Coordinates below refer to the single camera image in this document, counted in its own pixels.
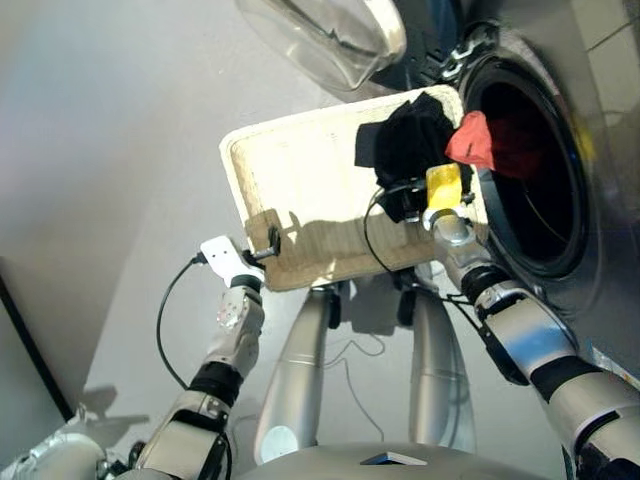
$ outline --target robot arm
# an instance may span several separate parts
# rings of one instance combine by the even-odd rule
[[[431,225],[436,257],[474,304],[488,353],[507,380],[536,389],[578,478],[634,478],[640,392],[580,358],[555,313],[491,261],[455,212],[438,212]]]
[[[218,478],[228,448],[224,430],[229,413],[258,358],[262,270],[248,263],[227,237],[209,240],[201,250],[229,287],[217,318],[224,335],[141,452],[131,478]]]

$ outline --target black cloth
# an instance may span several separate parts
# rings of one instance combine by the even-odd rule
[[[422,93],[413,103],[398,107],[384,122],[358,128],[355,164],[373,168],[378,185],[389,191],[411,180],[424,179],[428,168],[451,163],[444,152],[453,132],[442,104]],[[380,205],[398,223],[416,212],[422,213],[427,196],[424,190],[400,190],[383,197]]]

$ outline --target laundry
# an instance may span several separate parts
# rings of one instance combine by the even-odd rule
[[[445,147],[454,132],[442,104],[421,94],[405,102],[387,120],[361,125],[356,137],[356,166],[374,168],[385,190],[423,179],[430,167],[449,163]],[[380,205],[394,221],[415,218],[426,208],[424,191],[400,190],[386,195]]]
[[[539,176],[548,142],[540,141],[539,115],[520,109],[487,120],[484,113],[469,112],[447,145],[446,155],[456,162],[489,168],[500,175],[519,180]]]
[[[449,140],[445,153],[456,162],[495,170],[491,133],[484,113],[474,111],[464,116],[460,128]]]

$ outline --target red cloth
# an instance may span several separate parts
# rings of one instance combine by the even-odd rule
[[[460,128],[449,140],[445,155],[456,162],[495,170],[491,134],[484,113],[475,111],[464,116]]]
[[[445,154],[456,162],[489,168],[505,177],[535,181],[543,176],[544,159],[556,155],[555,143],[544,118],[533,107],[489,122],[484,113],[474,111],[464,116]]]

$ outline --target gray floor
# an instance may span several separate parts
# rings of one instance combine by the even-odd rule
[[[2,271],[73,403],[95,412],[120,454],[148,438],[178,394],[155,350],[156,309],[200,242],[242,225],[217,146],[229,131],[337,103],[272,54],[232,2],[20,0],[0,4]],[[392,319],[385,279],[349,306],[361,328]],[[190,272],[166,310],[167,354],[183,375],[215,335],[222,283]],[[251,418],[304,292],[267,294],[259,365],[234,411],[240,473]],[[506,384],[454,315],[472,383],[479,453],[560,479],[560,446],[532,392]],[[387,439],[405,439],[411,335],[382,332],[384,355],[346,356],[354,391]],[[380,347],[352,323],[351,339]],[[341,364],[326,374],[319,439],[376,440]]]

